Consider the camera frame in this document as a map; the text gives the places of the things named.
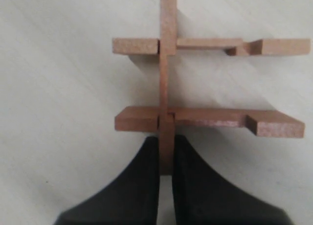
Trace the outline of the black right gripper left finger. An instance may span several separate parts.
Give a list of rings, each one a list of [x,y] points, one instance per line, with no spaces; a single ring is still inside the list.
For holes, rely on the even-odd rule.
[[[125,170],[103,190],[63,212],[57,225],[155,225],[159,197],[158,138],[149,136]]]

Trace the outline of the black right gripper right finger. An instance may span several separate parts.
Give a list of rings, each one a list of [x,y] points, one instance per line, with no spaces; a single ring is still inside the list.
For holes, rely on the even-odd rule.
[[[236,187],[175,137],[172,189],[178,225],[291,225],[286,212]]]

